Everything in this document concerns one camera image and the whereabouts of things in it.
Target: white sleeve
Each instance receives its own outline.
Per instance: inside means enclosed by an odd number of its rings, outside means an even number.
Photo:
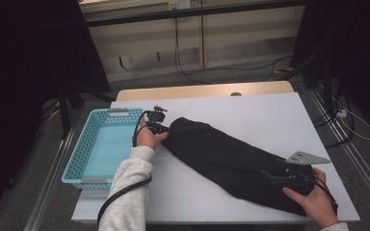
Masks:
[[[129,159],[123,161],[113,179],[109,196],[119,190],[149,178],[152,171],[150,160],[154,150],[147,146],[134,147]],[[145,204],[148,185],[128,192],[110,204],[104,212],[99,230],[145,230]]]
[[[348,231],[348,225],[347,223],[337,223],[335,225],[332,225],[330,227],[320,229],[320,231]]]

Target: blue plastic basket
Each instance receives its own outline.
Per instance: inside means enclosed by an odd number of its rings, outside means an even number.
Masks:
[[[142,112],[140,108],[93,110],[62,181],[78,189],[110,188],[119,164],[130,156],[132,136]]]

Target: black fabric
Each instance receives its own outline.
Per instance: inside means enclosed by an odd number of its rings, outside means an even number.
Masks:
[[[171,124],[163,145],[199,174],[231,195],[250,202],[305,215],[303,208],[260,173],[287,176],[278,166],[283,158],[239,141],[209,124],[179,118]]]

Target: gray floor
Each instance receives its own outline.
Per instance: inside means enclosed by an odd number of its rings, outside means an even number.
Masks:
[[[233,68],[253,68],[268,64],[270,62],[261,62],[254,64],[237,64]],[[285,59],[276,64],[275,69],[284,68],[288,66],[288,59]],[[191,75],[190,78],[198,81],[207,82],[210,84],[220,83],[241,83],[241,82],[258,82],[269,77],[272,72],[272,67],[262,68],[258,70],[208,70],[199,74]],[[273,75],[269,80],[276,80],[279,78]],[[307,112],[311,118],[316,118],[321,115],[319,109],[314,103],[313,96],[309,90],[303,87],[301,77],[292,79],[291,84],[296,92],[302,98]],[[179,73],[164,74],[159,76],[151,76],[135,81],[118,81],[112,84],[112,96],[116,96],[120,90],[123,89],[136,89],[136,88],[155,88],[155,87],[168,87],[168,86],[186,86],[198,85],[200,83],[190,81],[185,76]],[[95,107],[106,108],[109,106],[107,103],[92,101],[93,98],[85,96],[87,100],[86,106],[83,110],[70,109],[70,116],[75,118],[76,115],[82,113],[82,117],[87,116],[88,112]],[[357,106],[356,102],[351,102],[353,112],[358,116],[366,119],[362,110]],[[361,122],[356,120],[357,132],[363,136],[370,137],[370,130]],[[321,140],[324,144],[337,142],[337,138],[333,135],[328,125],[317,128]],[[33,147],[31,148],[27,161],[20,168],[15,177],[15,186],[13,189],[6,190],[0,200],[0,231],[1,230],[23,230],[29,216],[32,213],[33,207],[39,197],[41,188],[46,179],[51,164],[56,158],[56,153],[61,141],[62,123],[60,117],[54,119],[45,119],[40,127],[39,134]],[[370,141],[363,140],[357,136],[351,140],[351,143],[357,148],[366,164],[370,167]],[[340,174],[345,179],[348,194],[352,198],[357,211],[360,215],[361,221],[350,223],[351,230],[370,230],[370,189],[365,184],[365,181],[358,173],[357,168],[351,161],[348,152],[345,151],[343,146],[336,146],[328,148],[330,157]],[[61,163],[61,172],[66,165],[66,162]],[[65,186],[60,182],[59,176],[56,178],[55,190],[50,203],[45,209],[45,214],[40,224],[40,230],[96,230],[95,225],[84,225],[81,223],[73,222],[70,216],[74,209],[75,201],[79,195],[79,191],[73,187]],[[178,230],[180,227],[160,227],[149,226],[149,230]],[[193,226],[192,230],[297,230],[295,227],[268,227],[259,226],[253,227],[251,225],[243,226]],[[305,230],[316,230],[314,224],[308,224]]]

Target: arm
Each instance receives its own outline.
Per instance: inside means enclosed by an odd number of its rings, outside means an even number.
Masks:
[[[326,182],[326,173],[318,168],[313,168],[317,177]],[[323,231],[344,231],[348,230],[346,223],[340,223],[336,216],[329,196],[317,186],[314,186],[313,191],[303,196],[288,188],[283,188],[284,193],[292,200],[299,203],[305,212],[322,228]]]
[[[129,159],[123,161],[113,179],[109,197],[119,190],[149,178],[152,171],[150,163],[154,149],[168,133],[154,136],[144,127],[137,138],[137,147],[132,148]],[[145,204],[148,186],[142,186],[122,195],[105,211],[99,230],[145,230]]]

